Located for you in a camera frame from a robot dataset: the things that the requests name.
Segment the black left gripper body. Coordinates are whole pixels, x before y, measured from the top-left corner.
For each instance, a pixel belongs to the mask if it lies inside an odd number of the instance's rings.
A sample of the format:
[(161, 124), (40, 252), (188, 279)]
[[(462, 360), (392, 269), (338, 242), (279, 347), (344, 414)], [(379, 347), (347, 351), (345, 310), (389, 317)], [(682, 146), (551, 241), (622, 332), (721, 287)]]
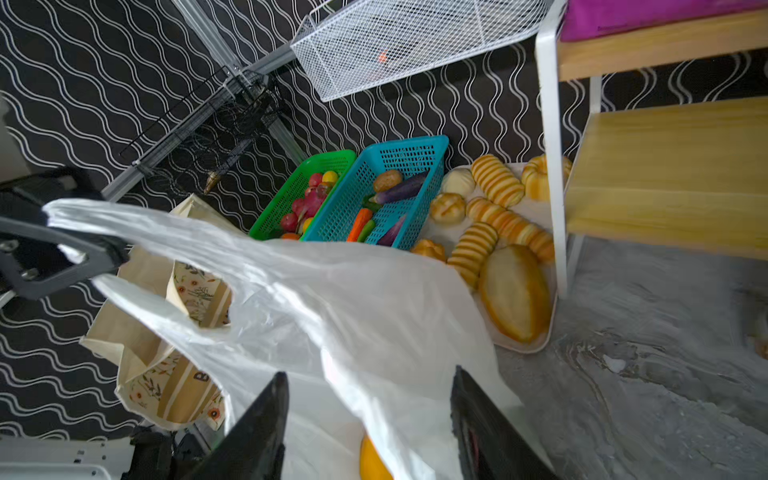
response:
[(101, 200), (88, 175), (58, 168), (1, 183), (1, 293), (38, 300), (129, 261), (117, 237), (47, 225), (44, 205), (58, 199)]

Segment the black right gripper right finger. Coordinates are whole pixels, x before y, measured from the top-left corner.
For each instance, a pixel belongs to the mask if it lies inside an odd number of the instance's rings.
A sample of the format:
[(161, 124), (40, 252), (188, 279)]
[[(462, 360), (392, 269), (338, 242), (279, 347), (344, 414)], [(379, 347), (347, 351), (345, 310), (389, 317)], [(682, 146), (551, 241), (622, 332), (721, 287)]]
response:
[(555, 479), (491, 398), (462, 367), (453, 378), (452, 431), (464, 479)]

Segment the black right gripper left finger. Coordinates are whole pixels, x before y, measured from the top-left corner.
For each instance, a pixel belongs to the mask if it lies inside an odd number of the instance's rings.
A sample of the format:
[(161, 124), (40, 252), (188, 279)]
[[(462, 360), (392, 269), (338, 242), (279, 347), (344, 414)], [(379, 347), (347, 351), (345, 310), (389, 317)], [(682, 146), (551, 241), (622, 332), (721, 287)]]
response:
[(289, 382), (276, 373), (212, 453), (187, 479), (279, 479), (285, 457)]

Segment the yellow orange pepper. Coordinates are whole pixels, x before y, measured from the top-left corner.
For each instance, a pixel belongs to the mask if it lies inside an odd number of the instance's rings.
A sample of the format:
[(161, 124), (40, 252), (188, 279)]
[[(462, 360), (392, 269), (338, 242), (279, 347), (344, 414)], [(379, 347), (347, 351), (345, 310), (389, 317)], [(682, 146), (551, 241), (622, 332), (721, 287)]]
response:
[(392, 474), (379, 457), (372, 441), (365, 435), (360, 446), (360, 478), (362, 480), (393, 480)]

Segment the cream canvas tote bag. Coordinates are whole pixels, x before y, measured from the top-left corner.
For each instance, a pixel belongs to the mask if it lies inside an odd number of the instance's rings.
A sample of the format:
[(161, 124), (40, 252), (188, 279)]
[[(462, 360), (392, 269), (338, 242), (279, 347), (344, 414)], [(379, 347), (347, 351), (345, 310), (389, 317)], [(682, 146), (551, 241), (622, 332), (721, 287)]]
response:
[[(232, 223), (196, 195), (178, 204), (171, 213), (207, 221), (222, 229), (238, 232)], [(173, 261), (153, 255), (136, 245), (118, 277), (164, 297), (171, 280)], [(80, 344), (118, 367), (117, 384), (128, 382), (150, 368), (170, 347), (139, 320), (106, 301)]]

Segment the white plastic bag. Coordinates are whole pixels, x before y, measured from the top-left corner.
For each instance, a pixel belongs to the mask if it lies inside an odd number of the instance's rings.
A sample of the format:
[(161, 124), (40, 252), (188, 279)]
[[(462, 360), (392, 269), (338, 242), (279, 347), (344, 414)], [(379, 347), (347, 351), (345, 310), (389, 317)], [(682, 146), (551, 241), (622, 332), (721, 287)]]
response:
[(363, 438), (397, 479), (458, 479), (450, 397), (468, 372), (539, 460), (546, 451), (503, 381), (494, 345), (456, 271), (395, 248), (259, 242), (201, 220), (86, 199), (45, 208), (51, 227), (119, 237), (221, 279), (230, 323), (204, 329), (163, 297), (113, 275), (94, 285), (208, 374), (232, 432), (278, 371), (289, 381), (286, 479), (355, 479)]

